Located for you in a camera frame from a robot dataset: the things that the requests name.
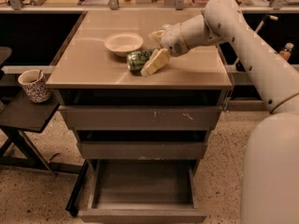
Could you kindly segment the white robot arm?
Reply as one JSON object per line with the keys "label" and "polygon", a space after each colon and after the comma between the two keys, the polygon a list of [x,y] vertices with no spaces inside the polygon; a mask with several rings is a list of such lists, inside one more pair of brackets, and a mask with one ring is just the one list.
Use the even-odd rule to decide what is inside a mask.
{"label": "white robot arm", "polygon": [[193,48],[231,45],[270,113],[245,146],[240,224],[299,224],[299,72],[249,27],[235,0],[209,0],[201,14],[149,38],[158,49],[144,77]]}

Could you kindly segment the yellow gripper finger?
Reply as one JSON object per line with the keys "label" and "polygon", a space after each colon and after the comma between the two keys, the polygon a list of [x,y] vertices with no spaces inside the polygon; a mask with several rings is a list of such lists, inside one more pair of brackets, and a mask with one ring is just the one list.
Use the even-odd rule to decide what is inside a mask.
{"label": "yellow gripper finger", "polygon": [[158,30],[158,31],[152,32],[149,34],[149,39],[152,42],[159,43],[163,34],[164,34],[164,30]]}
{"label": "yellow gripper finger", "polygon": [[141,75],[148,77],[158,71],[160,68],[168,64],[170,60],[170,52],[167,49],[156,49],[153,51],[149,60],[141,69]]}

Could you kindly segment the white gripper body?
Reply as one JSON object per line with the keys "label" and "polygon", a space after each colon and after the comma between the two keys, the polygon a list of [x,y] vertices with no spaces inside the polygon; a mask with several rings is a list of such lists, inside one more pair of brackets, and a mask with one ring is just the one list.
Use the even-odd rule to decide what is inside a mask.
{"label": "white gripper body", "polygon": [[181,56],[189,51],[183,38],[181,24],[164,24],[162,26],[162,35],[160,36],[160,46],[168,49],[172,57]]}

